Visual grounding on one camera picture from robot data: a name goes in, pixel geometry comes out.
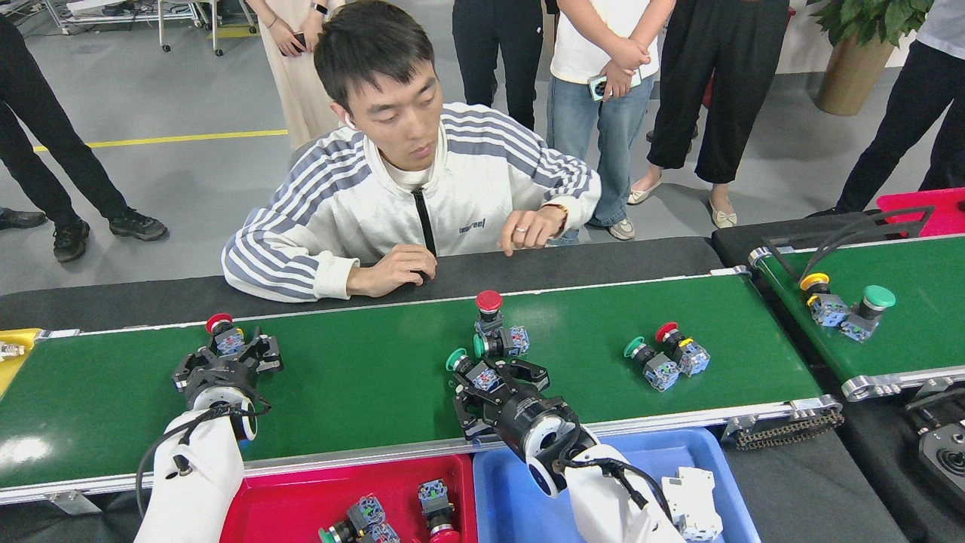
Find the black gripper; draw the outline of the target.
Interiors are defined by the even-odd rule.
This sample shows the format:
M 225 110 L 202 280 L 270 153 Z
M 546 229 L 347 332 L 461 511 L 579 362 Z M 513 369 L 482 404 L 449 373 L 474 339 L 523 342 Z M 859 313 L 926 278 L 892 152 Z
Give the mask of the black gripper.
M 545 398 L 548 372 L 520 358 L 496 360 L 466 378 L 452 371 L 456 381 L 454 408 L 466 440 L 497 434 L 518 457 L 535 456 L 575 429 L 564 410 L 564 398 Z
M 255 327 L 253 337 L 239 351 L 241 367 L 218 367 L 218 355 L 207 346 L 189 353 L 173 374 L 176 391 L 185 393 L 186 404 L 244 404 L 256 402 L 259 396 L 249 382 L 249 375 L 283 370 L 278 340 L 266 336 Z

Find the person's right hand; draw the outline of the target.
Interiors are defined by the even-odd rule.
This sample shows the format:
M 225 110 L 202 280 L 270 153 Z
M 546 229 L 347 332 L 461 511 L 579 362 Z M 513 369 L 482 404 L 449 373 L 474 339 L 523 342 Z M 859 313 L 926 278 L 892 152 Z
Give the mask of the person's right hand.
M 397 244 L 372 267 L 354 267 L 347 279 L 349 296 L 381 298 L 401 285 L 423 285 L 437 276 L 437 258 L 424 245 Z
M 621 38 L 619 35 L 611 35 L 604 49 L 611 58 L 604 69 L 606 73 L 631 75 L 639 66 L 651 62 L 647 45 Z

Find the person's left hand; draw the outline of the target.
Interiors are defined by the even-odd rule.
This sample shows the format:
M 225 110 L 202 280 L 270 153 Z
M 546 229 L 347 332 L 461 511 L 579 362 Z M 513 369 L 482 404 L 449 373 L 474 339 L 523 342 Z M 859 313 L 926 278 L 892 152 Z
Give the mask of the person's left hand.
M 499 247 L 510 256 L 514 250 L 537 250 L 549 238 L 564 231 L 568 210 L 559 205 L 546 204 L 540 210 L 514 210 L 502 229 Z
M 623 68 L 617 64 L 616 60 L 609 60 L 601 72 L 601 76 L 606 77 L 605 89 L 601 93 L 603 102 L 611 99 L 620 99 L 630 92 L 632 76 L 638 68 Z

